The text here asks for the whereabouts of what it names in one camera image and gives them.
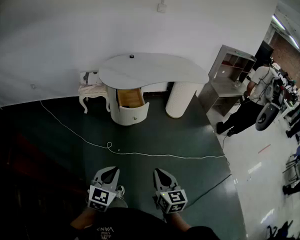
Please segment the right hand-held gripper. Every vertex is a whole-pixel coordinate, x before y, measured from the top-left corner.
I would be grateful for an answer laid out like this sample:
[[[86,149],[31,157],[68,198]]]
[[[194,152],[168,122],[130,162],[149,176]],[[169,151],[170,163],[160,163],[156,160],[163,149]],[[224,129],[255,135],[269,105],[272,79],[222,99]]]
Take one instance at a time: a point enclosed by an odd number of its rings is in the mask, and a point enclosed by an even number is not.
[[[188,203],[186,192],[178,186],[176,178],[167,171],[155,168],[153,171],[154,187],[156,188],[156,205],[164,214],[179,213]]]

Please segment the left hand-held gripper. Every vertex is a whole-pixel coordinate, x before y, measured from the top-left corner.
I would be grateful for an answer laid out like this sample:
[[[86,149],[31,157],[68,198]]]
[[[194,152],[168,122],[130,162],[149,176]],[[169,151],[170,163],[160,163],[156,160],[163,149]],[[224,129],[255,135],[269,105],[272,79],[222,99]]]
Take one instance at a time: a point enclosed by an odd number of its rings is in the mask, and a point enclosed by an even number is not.
[[[95,174],[93,180],[100,184],[117,185],[120,169],[117,166],[109,166],[100,169]],[[90,185],[88,192],[87,207],[99,212],[106,212],[117,194],[94,185]]]

